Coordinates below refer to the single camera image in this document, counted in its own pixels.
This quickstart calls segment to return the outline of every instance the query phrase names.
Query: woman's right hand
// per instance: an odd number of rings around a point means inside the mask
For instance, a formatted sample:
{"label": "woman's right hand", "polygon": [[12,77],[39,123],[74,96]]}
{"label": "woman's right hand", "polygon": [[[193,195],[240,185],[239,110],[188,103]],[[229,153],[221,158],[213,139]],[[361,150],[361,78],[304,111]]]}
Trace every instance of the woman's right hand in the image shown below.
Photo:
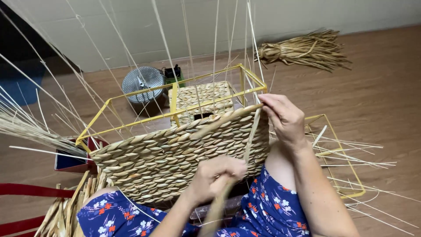
{"label": "woman's right hand", "polygon": [[260,94],[265,111],[272,121],[278,139],[291,152],[300,151],[308,146],[304,134],[304,113],[285,95]]}

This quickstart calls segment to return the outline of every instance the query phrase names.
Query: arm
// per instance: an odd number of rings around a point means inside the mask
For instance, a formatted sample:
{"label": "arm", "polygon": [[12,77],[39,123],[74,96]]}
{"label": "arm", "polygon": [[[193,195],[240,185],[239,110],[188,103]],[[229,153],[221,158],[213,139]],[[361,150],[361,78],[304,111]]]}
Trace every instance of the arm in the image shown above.
{"label": "arm", "polygon": [[247,171],[243,160],[228,156],[200,162],[189,187],[180,195],[168,215],[150,237],[178,237],[195,207],[222,192],[231,176],[241,180]]}
{"label": "arm", "polygon": [[313,236],[358,237],[342,200],[322,173],[304,135],[304,113],[286,96],[262,94],[263,110],[293,160],[296,189]]}

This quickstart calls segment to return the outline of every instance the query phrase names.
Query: blue floral dress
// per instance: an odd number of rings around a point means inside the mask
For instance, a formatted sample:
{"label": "blue floral dress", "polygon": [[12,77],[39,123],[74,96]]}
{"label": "blue floral dress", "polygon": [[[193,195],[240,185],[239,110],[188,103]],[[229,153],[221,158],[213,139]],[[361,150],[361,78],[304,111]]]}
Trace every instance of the blue floral dress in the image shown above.
{"label": "blue floral dress", "polygon": [[[86,237],[147,237],[166,213],[135,205],[120,191],[110,192],[82,207],[77,218]],[[199,229],[199,226],[186,224],[183,237],[195,236]],[[265,167],[253,181],[249,193],[241,199],[241,208],[232,218],[231,225],[215,234],[219,237],[309,235],[297,193],[276,182]]]}

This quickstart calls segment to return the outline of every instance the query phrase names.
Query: black object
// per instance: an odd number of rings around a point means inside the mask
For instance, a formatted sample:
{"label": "black object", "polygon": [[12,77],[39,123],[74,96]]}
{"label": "black object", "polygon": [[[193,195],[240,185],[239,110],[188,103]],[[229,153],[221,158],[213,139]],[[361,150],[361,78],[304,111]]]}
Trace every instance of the black object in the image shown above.
{"label": "black object", "polygon": [[[172,68],[163,67],[162,71],[164,71],[165,78],[175,78]],[[176,75],[179,78],[181,74],[181,68],[179,67],[178,64],[176,64],[176,66],[174,67],[174,72],[176,72]]]}

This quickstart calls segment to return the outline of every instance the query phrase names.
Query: woven basket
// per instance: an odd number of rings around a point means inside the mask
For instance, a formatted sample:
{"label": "woven basket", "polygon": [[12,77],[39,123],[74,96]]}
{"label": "woven basket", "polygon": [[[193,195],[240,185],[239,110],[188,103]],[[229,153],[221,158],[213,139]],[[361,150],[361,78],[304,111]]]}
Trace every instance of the woven basket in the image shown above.
{"label": "woven basket", "polygon": [[[115,186],[139,204],[167,201],[189,185],[200,161],[220,154],[243,156],[254,113],[227,122],[199,140],[190,139],[190,135],[221,116],[135,136],[93,151],[90,156]],[[268,122],[267,115],[261,113],[251,144],[247,176],[260,173],[269,152]]]}
{"label": "woven basket", "polygon": [[[168,95],[170,98],[170,103],[172,100],[172,89],[169,90]],[[215,82],[215,91],[213,90],[213,83],[197,85],[197,93],[199,94],[200,103],[213,101],[213,99],[223,98],[224,96],[229,96],[231,94],[231,87],[227,81]],[[184,109],[192,105],[197,105],[197,95],[196,89],[194,86],[181,87],[177,90],[177,109]],[[232,99],[222,100],[214,104],[202,106],[202,113],[212,113],[214,115],[224,114],[226,112],[233,111]],[[178,115],[180,124],[189,124],[195,120],[195,115],[199,115],[200,110],[192,110],[188,113],[182,113]],[[175,125],[176,122],[173,117],[171,117],[171,125]]]}

